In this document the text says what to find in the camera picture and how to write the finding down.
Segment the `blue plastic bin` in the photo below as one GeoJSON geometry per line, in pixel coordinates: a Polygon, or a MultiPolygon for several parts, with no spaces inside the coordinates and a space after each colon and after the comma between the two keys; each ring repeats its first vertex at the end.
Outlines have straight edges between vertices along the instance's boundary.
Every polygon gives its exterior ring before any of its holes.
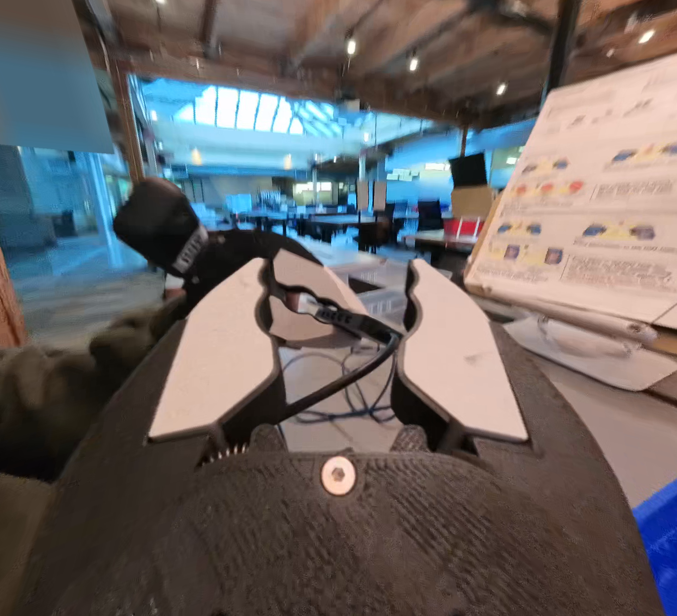
{"type": "Polygon", "coordinates": [[[666,615],[676,615],[676,480],[633,510],[666,615]]]}

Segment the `grey desk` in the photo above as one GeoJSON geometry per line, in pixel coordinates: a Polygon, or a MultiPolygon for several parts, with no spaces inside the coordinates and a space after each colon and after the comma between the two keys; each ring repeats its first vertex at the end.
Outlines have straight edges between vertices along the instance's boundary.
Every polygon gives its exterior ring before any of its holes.
{"type": "MultiPolygon", "coordinates": [[[[311,252],[329,246],[357,251],[350,238],[337,245],[298,238],[311,252]]],[[[295,401],[332,381],[343,370],[361,366],[374,355],[365,342],[348,348],[282,348],[280,359],[288,398],[295,401]]],[[[544,359],[527,355],[585,423],[614,470],[632,508],[676,480],[676,407],[666,396],[613,390],[544,359]]],[[[385,452],[393,445],[401,422],[390,406],[392,362],[386,362],[352,385],[314,407],[313,413],[287,420],[283,433],[292,451],[385,452]]]]}

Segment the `person's left forearm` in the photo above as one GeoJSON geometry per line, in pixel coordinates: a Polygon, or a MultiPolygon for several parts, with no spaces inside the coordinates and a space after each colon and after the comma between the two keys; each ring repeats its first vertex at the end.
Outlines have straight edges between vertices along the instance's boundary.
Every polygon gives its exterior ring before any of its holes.
{"type": "Polygon", "coordinates": [[[1,473],[52,482],[115,392],[187,313],[185,296],[114,320],[83,350],[1,350],[1,473]]]}

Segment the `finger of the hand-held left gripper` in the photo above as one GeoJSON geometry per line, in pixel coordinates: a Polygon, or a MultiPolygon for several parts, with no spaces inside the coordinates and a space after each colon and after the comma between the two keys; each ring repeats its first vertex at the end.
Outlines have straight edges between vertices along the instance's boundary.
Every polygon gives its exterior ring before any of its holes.
{"type": "Polygon", "coordinates": [[[348,283],[331,269],[281,249],[272,259],[273,282],[289,293],[305,293],[349,311],[366,308],[348,283]]]}
{"type": "Polygon", "coordinates": [[[338,327],[317,322],[309,314],[293,312],[280,299],[270,299],[269,308],[269,335],[284,347],[348,348],[362,340],[338,327]]]}

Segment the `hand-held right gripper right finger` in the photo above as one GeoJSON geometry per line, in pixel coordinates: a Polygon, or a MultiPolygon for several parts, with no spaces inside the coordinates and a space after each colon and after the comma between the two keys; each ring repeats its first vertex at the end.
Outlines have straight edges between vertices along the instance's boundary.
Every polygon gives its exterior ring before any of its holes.
{"type": "Polygon", "coordinates": [[[463,435],[529,440],[492,327],[480,307],[422,259],[408,264],[405,334],[397,350],[391,405],[414,423],[416,399],[463,435]]]}

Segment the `clear plastic organizer box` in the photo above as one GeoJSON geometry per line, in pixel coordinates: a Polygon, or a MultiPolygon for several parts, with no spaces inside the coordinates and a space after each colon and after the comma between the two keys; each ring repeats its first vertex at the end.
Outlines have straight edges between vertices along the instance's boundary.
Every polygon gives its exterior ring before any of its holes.
{"type": "Polygon", "coordinates": [[[394,325],[401,325],[407,305],[405,282],[408,262],[416,258],[410,251],[386,255],[314,247],[312,254],[332,273],[338,290],[350,306],[394,325]]]}

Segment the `grey slim USB hub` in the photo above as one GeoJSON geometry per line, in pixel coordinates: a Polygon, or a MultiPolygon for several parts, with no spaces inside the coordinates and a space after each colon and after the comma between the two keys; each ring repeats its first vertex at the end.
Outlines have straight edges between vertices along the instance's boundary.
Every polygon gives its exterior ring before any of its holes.
{"type": "Polygon", "coordinates": [[[319,324],[334,326],[356,339],[368,339],[376,343],[377,352],[361,367],[346,372],[317,391],[287,405],[282,420],[308,413],[315,405],[357,384],[382,364],[394,359],[402,342],[402,334],[389,325],[369,315],[340,307],[330,299],[317,297],[312,292],[302,291],[300,288],[288,289],[285,291],[283,302],[289,310],[311,316],[319,324]]]}

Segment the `red plastic bin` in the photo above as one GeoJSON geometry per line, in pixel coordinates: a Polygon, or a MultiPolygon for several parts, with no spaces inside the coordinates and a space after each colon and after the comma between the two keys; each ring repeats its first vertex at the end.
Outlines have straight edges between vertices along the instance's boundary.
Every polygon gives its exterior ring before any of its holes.
{"type": "Polygon", "coordinates": [[[475,242],[480,236],[484,225],[484,220],[475,217],[451,217],[443,219],[443,230],[445,236],[455,241],[472,239],[471,241],[475,242]]]}

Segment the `wooden stand black panel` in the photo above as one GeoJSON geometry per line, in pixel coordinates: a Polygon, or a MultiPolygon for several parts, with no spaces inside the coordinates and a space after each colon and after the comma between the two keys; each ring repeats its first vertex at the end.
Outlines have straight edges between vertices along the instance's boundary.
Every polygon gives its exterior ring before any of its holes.
{"type": "Polygon", "coordinates": [[[485,221],[497,197],[496,190],[489,185],[486,154],[480,152],[451,159],[450,169],[452,216],[485,221]]]}

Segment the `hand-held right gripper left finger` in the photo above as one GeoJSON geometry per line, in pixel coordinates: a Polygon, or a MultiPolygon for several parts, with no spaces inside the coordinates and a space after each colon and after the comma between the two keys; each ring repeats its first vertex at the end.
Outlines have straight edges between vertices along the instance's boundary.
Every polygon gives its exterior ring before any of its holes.
{"type": "Polygon", "coordinates": [[[148,431],[152,442],[207,435],[249,443],[285,406],[277,343],[269,335],[269,262],[255,258],[211,290],[185,320],[148,431]]]}

